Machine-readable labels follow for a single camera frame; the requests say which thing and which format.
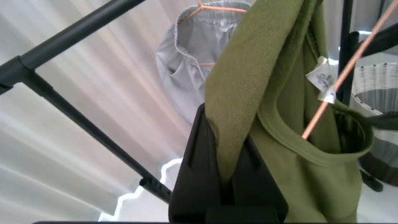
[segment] clothing tag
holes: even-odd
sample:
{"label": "clothing tag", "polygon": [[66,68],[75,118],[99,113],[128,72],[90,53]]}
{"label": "clothing tag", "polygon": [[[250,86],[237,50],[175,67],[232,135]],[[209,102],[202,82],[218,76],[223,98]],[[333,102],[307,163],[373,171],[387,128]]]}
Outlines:
{"label": "clothing tag", "polygon": [[336,100],[336,90],[332,85],[326,91],[322,91],[319,93],[318,100],[334,104]]}
{"label": "clothing tag", "polygon": [[321,56],[318,58],[317,67],[306,74],[306,78],[321,92],[326,92],[337,80],[337,74],[331,71],[328,59]]}

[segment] curtain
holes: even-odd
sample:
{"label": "curtain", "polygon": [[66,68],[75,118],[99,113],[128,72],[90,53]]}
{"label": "curtain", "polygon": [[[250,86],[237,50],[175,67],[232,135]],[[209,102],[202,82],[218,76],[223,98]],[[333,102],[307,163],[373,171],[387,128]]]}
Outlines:
{"label": "curtain", "polygon": [[[106,2],[0,0],[0,63]],[[164,96],[154,54],[178,14],[194,4],[197,0],[146,0],[37,69],[171,189],[190,127]],[[328,49],[335,60],[342,5],[325,0]],[[167,205],[137,188],[136,172],[23,84],[0,96],[0,144],[0,224],[167,221]]]}

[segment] striped basket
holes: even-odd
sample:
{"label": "striped basket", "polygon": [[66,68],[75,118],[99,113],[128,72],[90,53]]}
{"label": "striped basket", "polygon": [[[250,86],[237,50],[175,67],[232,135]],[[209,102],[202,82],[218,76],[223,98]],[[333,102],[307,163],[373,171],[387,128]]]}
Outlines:
{"label": "striped basket", "polygon": [[[365,116],[398,111],[398,63],[356,68],[350,107]],[[359,162],[373,177],[398,186],[398,132],[375,128],[374,136],[370,153]]]}

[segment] clothes hanger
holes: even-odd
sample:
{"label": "clothes hanger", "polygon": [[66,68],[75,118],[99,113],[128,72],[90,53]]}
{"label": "clothes hanger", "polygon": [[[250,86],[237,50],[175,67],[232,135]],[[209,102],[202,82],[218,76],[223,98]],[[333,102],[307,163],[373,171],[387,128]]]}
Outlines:
{"label": "clothes hanger", "polygon": [[[348,76],[349,71],[353,69],[355,62],[361,57],[362,53],[365,51],[366,47],[370,44],[370,42],[373,40],[374,36],[379,32],[381,26],[385,21],[388,19],[388,17],[392,14],[394,9],[398,6],[398,0],[394,0],[386,12],[382,15],[382,17],[378,20],[376,25],[373,27],[371,34],[366,38],[366,40],[361,44],[361,46],[358,48],[358,50],[355,52],[355,54],[351,57],[341,74],[339,75],[336,83],[332,86],[334,90],[337,90],[340,85],[343,83],[344,79]],[[328,106],[328,102],[322,101],[321,105],[317,109],[317,112],[314,114],[312,117],[311,121],[309,122],[308,126],[305,128],[302,137],[304,139],[307,139],[309,135],[311,134],[311,131],[314,129],[315,125],[319,121],[320,117],[322,116],[323,112],[326,110],[326,107]]]}
{"label": "clothes hanger", "polygon": [[[206,6],[202,3],[201,0],[198,0],[199,3],[199,8],[195,9],[191,14],[189,14],[187,17],[183,18],[180,23],[183,23],[187,21],[189,18],[194,16],[196,13],[199,11],[205,10],[205,9],[212,9],[212,10],[219,10],[219,11],[231,11],[231,12],[247,12],[244,9],[235,9],[231,7],[216,7],[216,6]],[[199,65],[214,65],[215,63],[199,63]]]}

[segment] elastic waistband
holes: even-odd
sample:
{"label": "elastic waistband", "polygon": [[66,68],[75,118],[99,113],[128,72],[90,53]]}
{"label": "elastic waistband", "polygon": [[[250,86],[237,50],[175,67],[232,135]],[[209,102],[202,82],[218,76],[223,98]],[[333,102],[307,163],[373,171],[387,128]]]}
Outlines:
{"label": "elastic waistband", "polygon": [[[244,9],[249,10],[250,4],[244,1],[217,1],[217,2],[209,2],[204,3],[206,6],[216,6],[216,7],[232,7],[235,9]],[[186,8],[177,18],[176,25],[187,17],[191,12],[198,9],[198,6],[190,6]],[[209,23],[209,24],[221,24],[223,26],[227,26],[228,24],[237,24],[242,20],[244,13],[242,12],[233,12],[233,11],[220,11],[220,10],[212,10],[205,9],[200,12],[197,12],[194,16],[189,18],[186,22],[201,22],[201,23]]]}

